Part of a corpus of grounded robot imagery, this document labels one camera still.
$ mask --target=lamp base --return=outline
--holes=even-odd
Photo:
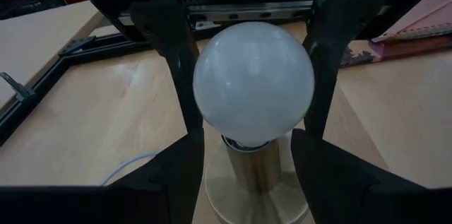
[[[279,138],[278,143],[282,173],[279,181],[267,192],[250,192],[238,183],[225,144],[210,159],[206,168],[206,192],[222,223],[302,222],[309,208],[295,174],[290,137]]]

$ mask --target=globe bulb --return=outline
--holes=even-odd
[[[301,43],[282,28],[240,23],[206,45],[193,88],[211,126],[243,146],[258,146],[303,119],[314,94],[314,71]]]

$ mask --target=wooden table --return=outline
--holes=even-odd
[[[304,38],[301,23],[285,27]],[[450,78],[447,52],[343,69],[325,138],[424,186],[452,186]],[[204,128],[207,163],[221,140],[208,124]],[[0,184],[96,185],[121,162],[185,133],[170,71],[155,51],[80,65],[0,148]],[[194,223],[219,223],[203,184]],[[312,217],[303,223],[313,223]]]

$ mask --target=wooden surface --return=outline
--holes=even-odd
[[[304,37],[303,25],[286,28]],[[424,186],[452,186],[450,77],[449,53],[343,69],[325,138]],[[204,128],[207,163],[221,140]],[[99,184],[121,162],[185,133],[156,52],[73,67],[0,148],[0,184]],[[218,223],[203,184],[193,223]],[[313,223],[310,214],[303,223]]]
[[[31,86],[72,39],[88,35],[102,14],[84,1],[78,4],[0,21],[0,71]],[[0,80],[0,110],[14,96]]]

